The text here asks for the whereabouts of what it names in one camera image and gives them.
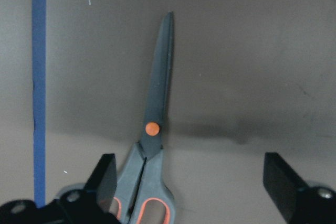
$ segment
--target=orange pivot screw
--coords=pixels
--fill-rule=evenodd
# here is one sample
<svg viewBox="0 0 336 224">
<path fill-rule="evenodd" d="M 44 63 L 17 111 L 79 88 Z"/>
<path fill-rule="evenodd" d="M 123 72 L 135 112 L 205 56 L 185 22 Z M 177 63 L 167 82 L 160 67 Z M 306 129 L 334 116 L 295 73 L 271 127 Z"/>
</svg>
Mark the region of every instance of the orange pivot screw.
<svg viewBox="0 0 336 224">
<path fill-rule="evenodd" d="M 149 122 L 146 124 L 145 130 L 149 136 L 156 136 L 160 131 L 160 126 L 155 122 Z"/>
</svg>

